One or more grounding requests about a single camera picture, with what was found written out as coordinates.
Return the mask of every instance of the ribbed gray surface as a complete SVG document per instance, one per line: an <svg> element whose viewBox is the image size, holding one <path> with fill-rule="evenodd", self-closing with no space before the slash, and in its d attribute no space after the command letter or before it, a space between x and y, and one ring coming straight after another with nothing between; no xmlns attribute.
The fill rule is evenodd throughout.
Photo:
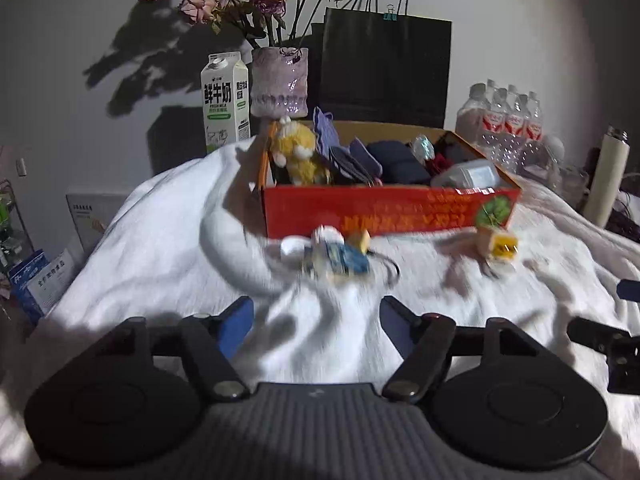
<svg viewBox="0 0 640 480"><path fill-rule="evenodd" d="M444 444L418 408L370 386L261 384L250 399L213 406L183 446L116 472L41 466L33 480L604 480L587 464L514 473Z"/></svg>

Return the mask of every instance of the purple ceramic vase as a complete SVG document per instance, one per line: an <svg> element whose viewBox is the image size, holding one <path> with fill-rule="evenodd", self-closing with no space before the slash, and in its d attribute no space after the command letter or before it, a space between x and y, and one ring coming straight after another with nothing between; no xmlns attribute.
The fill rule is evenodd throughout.
<svg viewBox="0 0 640 480"><path fill-rule="evenodd" d="M255 49L252 56L251 114L306 117L308 49L267 46Z"/></svg>

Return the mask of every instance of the red cardboard box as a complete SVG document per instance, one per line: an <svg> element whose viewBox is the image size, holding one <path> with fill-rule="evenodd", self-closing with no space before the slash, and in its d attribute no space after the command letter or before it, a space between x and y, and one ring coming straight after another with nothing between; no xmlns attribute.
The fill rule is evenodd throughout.
<svg viewBox="0 0 640 480"><path fill-rule="evenodd" d="M355 137L365 145L376 140L411 142L420 134L437 142L454 135L467 150L482 154L453 132L405 124L335 121L340 143ZM269 147L277 124L262 152L258 190L262 200L267 236L309 236L321 225L331 225L343 235L366 229L371 236L391 233L433 232L479 224L506 225L520 196L520 187L498 170L498 189L453 189L428 186L291 186L277 185L271 173Z"/></svg>

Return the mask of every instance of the yellow plush toy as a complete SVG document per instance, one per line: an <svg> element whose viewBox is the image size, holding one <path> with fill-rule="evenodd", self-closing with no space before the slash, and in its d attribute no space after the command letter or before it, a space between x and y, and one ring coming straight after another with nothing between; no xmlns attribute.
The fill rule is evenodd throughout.
<svg viewBox="0 0 640 480"><path fill-rule="evenodd" d="M276 166L287 168L296 186L327 183L328 171L316 162L315 152L315 133L288 117L280 119L280 127L271 142L271 156Z"/></svg>

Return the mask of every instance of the white milk carton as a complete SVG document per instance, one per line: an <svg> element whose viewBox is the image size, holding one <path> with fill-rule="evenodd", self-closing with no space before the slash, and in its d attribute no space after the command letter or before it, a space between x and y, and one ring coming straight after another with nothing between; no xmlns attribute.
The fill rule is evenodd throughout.
<svg viewBox="0 0 640 480"><path fill-rule="evenodd" d="M200 79L207 153L251 137L249 69L240 53L209 54Z"/></svg>

